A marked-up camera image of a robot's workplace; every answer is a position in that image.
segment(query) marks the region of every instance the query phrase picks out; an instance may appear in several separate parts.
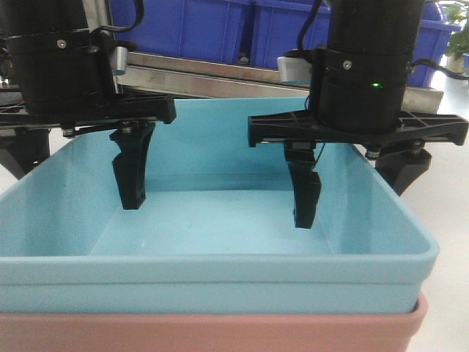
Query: light blue plastic bin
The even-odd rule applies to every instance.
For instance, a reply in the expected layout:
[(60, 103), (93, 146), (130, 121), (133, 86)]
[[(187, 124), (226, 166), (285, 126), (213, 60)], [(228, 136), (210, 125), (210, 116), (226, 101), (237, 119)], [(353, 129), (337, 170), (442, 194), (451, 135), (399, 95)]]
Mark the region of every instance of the light blue plastic bin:
[(283, 147), (248, 147), (248, 115), (303, 104), (177, 101), (140, 210), (121, 209), (108, 133), (68, 144), (0, 199), (0, 311), (412, 311), (437, 244), (361, 155), (326, 145), (300, 230)]

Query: plastic container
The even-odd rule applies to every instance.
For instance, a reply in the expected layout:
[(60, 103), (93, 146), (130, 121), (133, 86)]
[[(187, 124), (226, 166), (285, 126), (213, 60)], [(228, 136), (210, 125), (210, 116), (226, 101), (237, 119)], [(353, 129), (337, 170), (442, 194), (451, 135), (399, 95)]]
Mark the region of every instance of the plastic container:
[[(298, 32), (311, 11), (311, 1), (256, 0), (251, 65), (277, 69), (277, 58), (297, 47)], [(328, 42), (330, 10), (322, 4), (306, 32), (305, 48)]]
[[(151, 0), (142, 23), (118, 39), (135, 42), (139, 51), (167, 56), (237, 63), (252, 0)], [(111, 0), (115, 25), (135, 18), (132, 1)]]
[[(297, 36), (311, 11), (311, 1), (306, 0), (256, 0), (256, 20), (251, 64), (277, 68), (277, 57), (296, 48)], [(447, 24), (443, 8), (436, 3), (425, 4), (421, 28), (418, 34), (414, 60), (429, 58), (440, 62), (452, 32), (459, 26)], [(305, 48), (315, 48), (328, 41), (330, 11), (323, 5), (304, 40)], [(434, 71), (417, 67), (410, 75), (408, 85), (429, 87)]]
[(405, 352), (427, 311), (403, 315), (8, 315), (2, 352)]
[(411, 312), (437, 244), (369, 163), (326, 145), (302, 230), (283, 146), (248, 147), (249, 115), (303, 104), (177, 101), (140, 210), (121, 209), (109, 133), (69, 143), (0, 198), (0, 312)]
[[(422, 18), (413, 59), (415, 61), (426, 58), (439, 63), (446, 51), (451, 33), (460, 32), (461, 27), (448, 24), (443, 7), (437, 3), (426, 4)], [(429, 67), (418, 66), (409, 76), (407, 85), (428, 88), (434, 73), (435, 71)]]

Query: white floor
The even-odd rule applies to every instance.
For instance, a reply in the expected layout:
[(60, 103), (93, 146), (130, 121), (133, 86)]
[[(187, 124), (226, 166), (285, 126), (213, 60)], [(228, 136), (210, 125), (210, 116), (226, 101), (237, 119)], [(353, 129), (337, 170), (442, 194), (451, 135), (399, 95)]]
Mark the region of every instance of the white floor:
[[(440, 113), (469, 118), (469, 85), (435, 75), (445, 91)], [(66, 140), (54, 131), (51, 149)], [(440, 243), (441, 253), (423, 292), (429, 313), (408, 352), (469, 352), (469, 140), (464, 147), (429, 144), (430, 170), (403, 195)], [(15, 179), (0, 167), (0, 193)]]

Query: black cylindrical actuator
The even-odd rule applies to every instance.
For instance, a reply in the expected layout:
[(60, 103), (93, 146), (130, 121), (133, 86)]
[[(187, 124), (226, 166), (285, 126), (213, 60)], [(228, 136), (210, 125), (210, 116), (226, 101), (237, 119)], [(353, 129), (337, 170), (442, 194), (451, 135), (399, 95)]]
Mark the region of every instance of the black cylindrical actuator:
[(0, 24), (30, 112), (80, 109), (103, 99), (82, 0), (0, 0)]
[(424, 0), (333, 0), (318, 118), (352, 133), (399, 124)]

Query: pink plastic bin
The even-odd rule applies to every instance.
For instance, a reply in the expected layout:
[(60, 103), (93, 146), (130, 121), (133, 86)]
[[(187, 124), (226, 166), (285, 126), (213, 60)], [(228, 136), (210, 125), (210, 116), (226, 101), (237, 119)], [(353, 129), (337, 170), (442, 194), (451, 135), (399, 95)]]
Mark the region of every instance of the pink plastic bin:
[(427, 311), (398, 315), (0, 314), (2, 352), (404, 352)]

